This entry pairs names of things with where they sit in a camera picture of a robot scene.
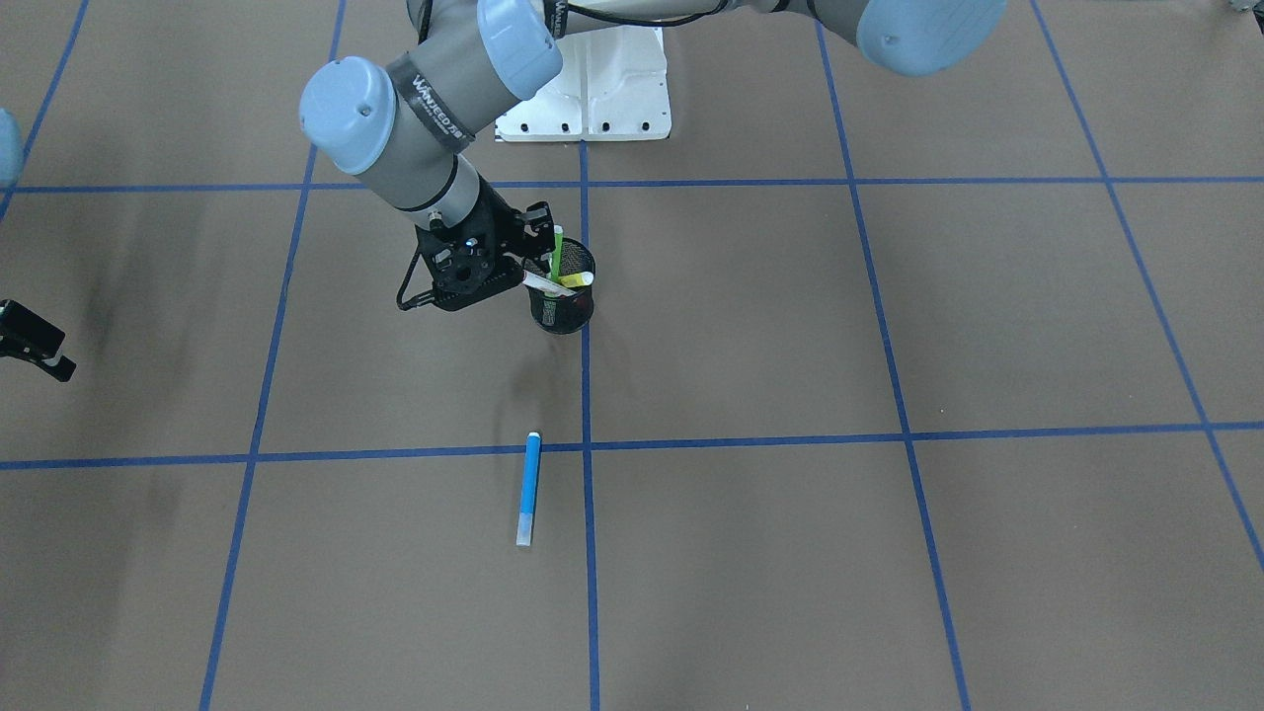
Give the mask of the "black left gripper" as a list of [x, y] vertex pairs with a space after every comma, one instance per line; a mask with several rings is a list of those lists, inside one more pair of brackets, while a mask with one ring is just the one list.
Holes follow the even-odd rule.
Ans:
[[415, 263], [431, 276], [431, 288], [415, 296], [415, 305], [455, 312], [518, 288], [525, 281], [520, 256], [538, 272], [551, 272], [556, 249], [550, 202], [538, 201], [520, 213], [494, 189], [480, 189], [471, 213], [453, 228], [415, 229]]

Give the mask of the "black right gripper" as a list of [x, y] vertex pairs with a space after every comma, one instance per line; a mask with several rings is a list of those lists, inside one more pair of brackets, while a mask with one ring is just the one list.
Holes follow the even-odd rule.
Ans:
[[77, 363], [63, 354], [66, 333], [15, 300], [1, 301], [1, 356], [28, 361], [59, 383], [68, 382]]

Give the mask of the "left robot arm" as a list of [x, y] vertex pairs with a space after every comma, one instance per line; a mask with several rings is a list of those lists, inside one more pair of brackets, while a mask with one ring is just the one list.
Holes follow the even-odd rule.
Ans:
[[298, 102], [302, 133], [343, 175], [415, 224], [430, 288], [397, 307], [447, 312], [530, 286], [551, 264], [546, 202], [511, 207], [465, 158], [477, 134], [564, 67], [560, 40], [617, 27], [667, 29], [741, 1], [410, 1], [415, 46], [387, 66], [330, 59]]

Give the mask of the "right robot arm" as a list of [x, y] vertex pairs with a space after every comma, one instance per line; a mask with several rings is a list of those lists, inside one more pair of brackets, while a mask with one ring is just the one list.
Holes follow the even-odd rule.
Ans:
[[[19, 180], [27, 153], [23, 151], [16, 118], [1, 109], [1, 185], [13, 189]], [[1, 301], [1, 356], [27, 361], [59, 383], [68, 382], [77, 368], [64, 356], [66, 333], [21, 302]]]

